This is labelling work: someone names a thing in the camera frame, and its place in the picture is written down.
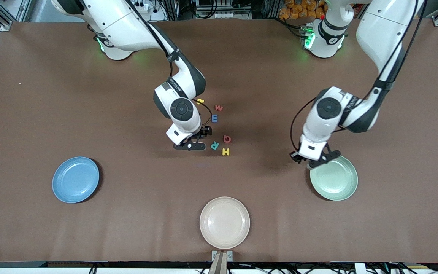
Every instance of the white robotic arm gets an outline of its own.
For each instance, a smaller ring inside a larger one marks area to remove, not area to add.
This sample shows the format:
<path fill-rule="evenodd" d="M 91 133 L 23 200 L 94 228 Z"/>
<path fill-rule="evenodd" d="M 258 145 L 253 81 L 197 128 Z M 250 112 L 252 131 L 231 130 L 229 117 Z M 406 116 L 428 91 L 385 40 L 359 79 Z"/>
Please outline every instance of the white robotic arm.
<path fill-rule="evenodd" d="M 405 55 L 401 43 L 403 34 L 422 3 L 423 0 L 372 1 L 361 19 L 356 37 L 364 52 L 375 62 L 378 79 L 365 99 L 337 87 L 321 91 L 303 126 L 299 151 L 290 154 L 293 160 L 309 159 L 310 168 L 327 163 L 340 155 L 339 151 L 331 152 L 330 149 L 327 154 L 323 152 L 338 125 L 354 133 L 372 128 L 379 107 L 400 71 Z"/>
<path fill-rule="evenodd" d="M 204 92 L 205 78 L 162 30 L 144 21 L 129 0 L 51 1 L 63 14 L 89 23 L 101 49 L 113 60 L 125 59 L 143 49 L 163 49 L 167 60 L 179 68 L 178 73 L 171 75 L 153 93 L 158 109 L 173 122 L 167 136 L 176 149 L 205 149 L 204 144 L 191 141 L 192 137 L 212 133 L 210 127 L 202 127 L 198 110 L 191 101 Z"/>

